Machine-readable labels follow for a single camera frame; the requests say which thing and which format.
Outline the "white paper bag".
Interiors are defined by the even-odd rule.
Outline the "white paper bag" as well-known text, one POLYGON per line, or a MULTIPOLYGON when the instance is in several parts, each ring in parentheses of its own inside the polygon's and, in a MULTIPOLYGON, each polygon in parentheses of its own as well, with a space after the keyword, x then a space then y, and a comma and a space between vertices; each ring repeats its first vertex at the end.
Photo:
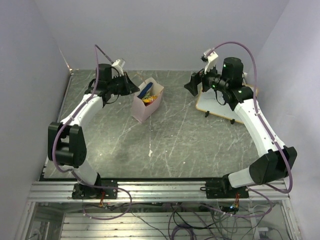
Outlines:
POLYGON ((139 123, 143 123, 160 106, 164 87, 153 77, 144 80, 139 91, 134 94, 131 105, 131 115, 139 123))

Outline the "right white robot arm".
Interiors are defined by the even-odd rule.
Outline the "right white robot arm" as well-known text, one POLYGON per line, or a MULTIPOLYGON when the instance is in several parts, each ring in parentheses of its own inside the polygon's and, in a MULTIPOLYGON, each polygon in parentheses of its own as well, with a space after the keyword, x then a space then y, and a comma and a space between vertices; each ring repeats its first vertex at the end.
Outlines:
POLYGON ((218 73, 217 55, 211 54, 201 59, 206 63, 205 68, 193 73, 184 88, 193 96, 198 94, 199 84, 202 85, 203 92, 220 92, 223 105, 228 105, 244 123, 258 153, 258 159, 249 167, 228 174, 227 182, 220 186, 221 194, 231 198, 240 187, 269 185, 284 178, 289 178, 291 182, 291 169, 297 158, 297 151, 293 146, 286 146, 272 130, 258 106, 256 94, 251 87, 243 83, 242 61, 236 57, 227 57, 223 61, 222 72, 218 73))

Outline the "blue Burts chips bag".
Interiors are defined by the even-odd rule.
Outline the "blue Burts chips bag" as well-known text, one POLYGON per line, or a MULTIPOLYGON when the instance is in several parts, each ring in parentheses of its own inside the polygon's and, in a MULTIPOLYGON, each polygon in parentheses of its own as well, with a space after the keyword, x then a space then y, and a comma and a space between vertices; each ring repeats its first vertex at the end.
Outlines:
POLYGON ((139 99, 143 99, 145 97, 145 95, 151 90, 153 86, 152 82, 149 82, 143 89, 142 91, 139 93, 139 95, 137 96, 139 99))

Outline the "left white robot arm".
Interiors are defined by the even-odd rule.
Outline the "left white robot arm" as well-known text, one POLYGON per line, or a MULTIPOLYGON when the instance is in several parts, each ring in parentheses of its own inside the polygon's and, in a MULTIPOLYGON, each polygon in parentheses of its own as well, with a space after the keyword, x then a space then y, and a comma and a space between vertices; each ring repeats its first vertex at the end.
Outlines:
POLYGON ((140 89, 123 70, 121 58, 112 64, 100 63, 75 109, 60 122, 48 126, 48 158, 61 173, 72 173, 84 192, 96 199, 102 193, 101 177, 87 161, 84 129, 92 118, 109 105, 111 97, 127 96, 140 89))

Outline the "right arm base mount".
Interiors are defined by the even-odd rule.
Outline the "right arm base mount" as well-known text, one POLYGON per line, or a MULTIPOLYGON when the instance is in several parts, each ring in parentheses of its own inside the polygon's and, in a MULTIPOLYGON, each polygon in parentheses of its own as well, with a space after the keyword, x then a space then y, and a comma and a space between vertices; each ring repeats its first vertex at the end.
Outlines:
POLYGON ((205 192, 207 199, 240 199, 249 198, 249 193, 246 187, 233 188, 227 178, 211 178, 205 182, 205 185, 200 188, 205 192))

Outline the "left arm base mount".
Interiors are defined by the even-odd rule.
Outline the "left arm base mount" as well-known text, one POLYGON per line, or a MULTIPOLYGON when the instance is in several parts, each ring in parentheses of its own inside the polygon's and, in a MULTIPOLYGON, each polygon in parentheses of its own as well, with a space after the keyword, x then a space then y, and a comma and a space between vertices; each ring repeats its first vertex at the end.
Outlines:
POLYGON ((116 199, 118 196, 118 183, 115 180, 99 179, 95 186, 88 186, 76 183, 73 186, 71 198, 73 200, 90 200, 90 199, 116 199))

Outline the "yellow M&M's packet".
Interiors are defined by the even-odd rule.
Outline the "yellow M&M's packet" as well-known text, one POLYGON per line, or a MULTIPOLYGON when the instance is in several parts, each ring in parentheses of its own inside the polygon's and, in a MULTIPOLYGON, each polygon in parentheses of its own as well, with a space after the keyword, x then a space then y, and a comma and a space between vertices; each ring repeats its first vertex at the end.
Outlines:
POLYGON ((151 104, 154 102, 158 97, 156 95, 146 95, 142 98, 142 101, 145 105, 151 104))

